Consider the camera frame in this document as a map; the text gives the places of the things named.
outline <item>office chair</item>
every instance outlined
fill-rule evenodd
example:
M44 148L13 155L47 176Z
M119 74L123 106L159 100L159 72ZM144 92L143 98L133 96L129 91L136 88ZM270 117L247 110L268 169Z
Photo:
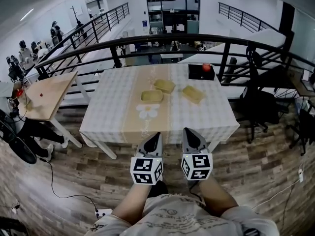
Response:
M33 53L35 52L36 47L37 47L37 45L36 45L35 41L33 41L33 42L31 43L31 50L32 50Z
M264 127L263 132L267 132L268 126L265 122L272 124L279 123L279 112L288 113L288 108L278 105L273 94L258 90L257 67L262 66L262 59L255 51L255 46L249 42L246 49L247 59L250 67L250 80L246 82L246 88L240 95L240 104L237 111L244 117L237 119L238 122L249 120L251 123L252 137L251 143L255 139L255 127Z
M310 114L311 109L315 109L315 105L310 100L308 100L308 104L310 107L307 111L304 109L300 110L299 121L297 122L299 129L292 125L286 126L287 129L291 128L299 135L299 137L290 144L289 148L293 148L298 143L298 141L301 140L303 146L303 152L301 153L301 156L303 156L306 152L305 146L307 141L310 140L310 144L315 141L315 117Z
M8 76L11 78L12 81L17 81L18 78L20 80L24 79L24 74L22 72L22 70L20 69L20 67L18 66L11 66L9 68L9 74Z

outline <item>person's leg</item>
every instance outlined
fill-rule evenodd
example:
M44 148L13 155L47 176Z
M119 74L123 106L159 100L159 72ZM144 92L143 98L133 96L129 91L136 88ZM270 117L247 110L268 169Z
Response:
M50 128L46 127L45 125L41 124L39 121L32 120L26 118L25 123L23 125L22 130L19 134L26 136L36 136L41 137L56 143L63 144L64 137L57 135L54 131Z
M150 193L148 194L148 198L155 198L162 194L168 194L168 190L166 184L159 180L156 185L152 186Z
M30 148L30 150L40 156L40 157L48 157L48 151L41 146L38 145L38 143L30 136L22 136L21 137L25 144Z

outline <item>beige table runner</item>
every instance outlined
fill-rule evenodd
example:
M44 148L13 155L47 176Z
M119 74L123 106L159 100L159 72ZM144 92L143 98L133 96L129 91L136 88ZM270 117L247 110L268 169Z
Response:
M169 130L170 97L163 94L160 104L143 104L141 92L155 90L157 79L169 80L169 66L142 66L133 82L130 99L125 112L122 134L126 143L137 144L144 138L161 132L167 141Z

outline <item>doorway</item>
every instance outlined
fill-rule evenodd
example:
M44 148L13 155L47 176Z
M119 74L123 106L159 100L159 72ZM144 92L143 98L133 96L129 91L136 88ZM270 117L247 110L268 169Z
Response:
M163 12L166 33L187 33L187 15L183 13Z

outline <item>ceiling light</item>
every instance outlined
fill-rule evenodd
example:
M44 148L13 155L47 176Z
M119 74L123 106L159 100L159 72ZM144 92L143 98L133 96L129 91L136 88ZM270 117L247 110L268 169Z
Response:
M25 19L34 9L31 9L28 13L25 14L25 16L23 18L21 18L20 21L22 21L23 19Z

